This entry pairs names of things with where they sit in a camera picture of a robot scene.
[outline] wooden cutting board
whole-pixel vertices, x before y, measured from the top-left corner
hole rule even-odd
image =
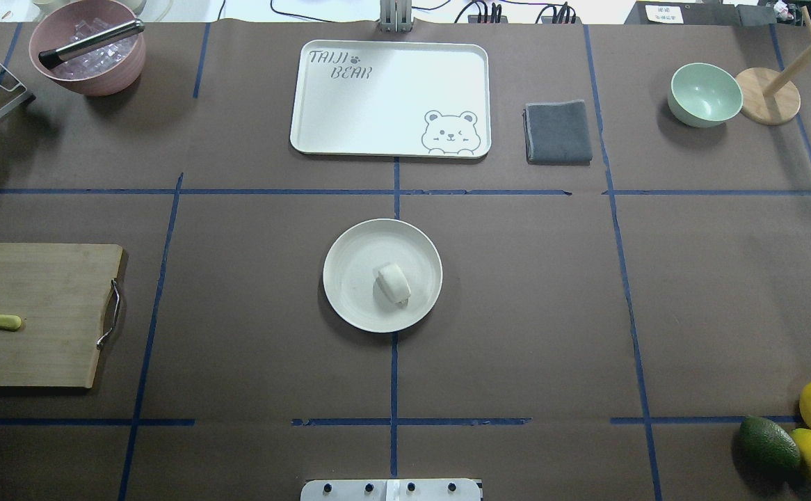
[[[93,386],[122,248],[108,244],[0,244],[0,386]]]

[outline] green bowl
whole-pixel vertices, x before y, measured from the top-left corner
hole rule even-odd
[[[742,89],[727,71],[708,63],[690,63],[672,76],[668,108],[691,127],[714,127],[742,110]]]

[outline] metal muddler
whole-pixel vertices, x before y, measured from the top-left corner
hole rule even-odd
[[[58,49],[50,49],[49,51],[42,51],[38,54],[38,61],[44,65],[48,70],[53,70],[54,67],[72,60],[80,55],[87,54],[89,51],[96,50],[100,47],[112,44],[128,37],[133,37],[141,33],[145,28],[145,24],[140,19],[133,19],[109,28],[106,31],[100,31],[90,37],[82,38],[77,42],[63,45]]]

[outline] wooden mug tree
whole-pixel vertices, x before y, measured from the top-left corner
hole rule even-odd
[[[803,7],[802,13],[811,35],[807,7]],[[765,125],[779,125],[792,120],[801,108],[801,95],[791,79],[810,63],[811,44],[786,70],[778,72],[769,67],[750,67],[739,73],[737,83],[742,88],[743,114]]]

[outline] pink bowl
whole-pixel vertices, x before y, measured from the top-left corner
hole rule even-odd
[[[91,22],[96,18],[115,26],[135,19],[136,16],[123,3],[114,2],[114,0],[80,0],[62,6],[46,16],[35,27],[34,33],[31,34],[31,41],[28,44],[28,56],[31,58],[31,64],[48,79],[82,95],[110,95],[128,88],[136,80],[136,77],[139,77],[145,64],[145,38],[143,33],[136,36],[133,49],[125,59],[94,77],[62,79],[62,77],[56,76],[53,71],[48,70],[38,61],[38,54],[41,51],[67,45],[72,35],[74,35],[74,25],[76,23],[81,22],[81,20]]]

